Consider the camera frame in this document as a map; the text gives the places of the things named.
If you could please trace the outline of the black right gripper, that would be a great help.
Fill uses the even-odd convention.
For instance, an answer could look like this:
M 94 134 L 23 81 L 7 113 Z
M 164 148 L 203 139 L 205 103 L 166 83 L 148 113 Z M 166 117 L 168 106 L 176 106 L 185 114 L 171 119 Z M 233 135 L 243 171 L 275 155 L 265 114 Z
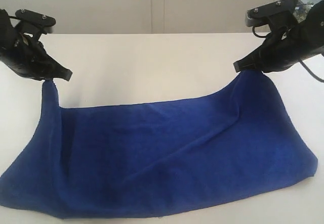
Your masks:
M 264 37 L 264 42 L 233 63 L 236 72 L 280 72 L 311 57 L 311 23 L 308 19 L 299 23 L 291 16 L 269 27 L 270 33 Z

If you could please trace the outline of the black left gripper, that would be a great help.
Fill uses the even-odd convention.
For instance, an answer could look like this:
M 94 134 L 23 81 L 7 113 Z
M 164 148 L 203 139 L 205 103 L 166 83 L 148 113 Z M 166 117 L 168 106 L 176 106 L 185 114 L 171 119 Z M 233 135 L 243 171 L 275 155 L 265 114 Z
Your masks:
M 1 62 L 23 78 L 53 82 L 72 77 L 72 71 L 49 56 L 41 42 L 11 24 L 1 25 Z

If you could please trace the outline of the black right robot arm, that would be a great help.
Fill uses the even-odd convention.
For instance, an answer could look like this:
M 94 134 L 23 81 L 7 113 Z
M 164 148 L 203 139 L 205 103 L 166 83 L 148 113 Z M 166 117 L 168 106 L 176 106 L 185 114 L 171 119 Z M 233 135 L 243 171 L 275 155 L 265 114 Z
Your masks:
M 264 41 L 259 47 L 234 62 L 236 72 L 281 72 L 323 54 L 323 1 L 309 10 L 302 22 L 293 15 L 294 9 L 292 0 L 279 0 L 247 11 L 247 27 L 267 25 L 270 32 L 262 36 Z

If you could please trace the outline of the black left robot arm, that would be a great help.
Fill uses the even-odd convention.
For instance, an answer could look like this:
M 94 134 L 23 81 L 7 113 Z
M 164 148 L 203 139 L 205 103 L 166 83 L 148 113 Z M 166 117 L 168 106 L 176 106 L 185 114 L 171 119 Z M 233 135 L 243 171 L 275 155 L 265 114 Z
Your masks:
M 27 9 L 10 16 L 1 9 L 1 62 L 20 77 L 70 81 L 72 71 L 60 65 L 39 40 L 53 32 L 56 19 Z

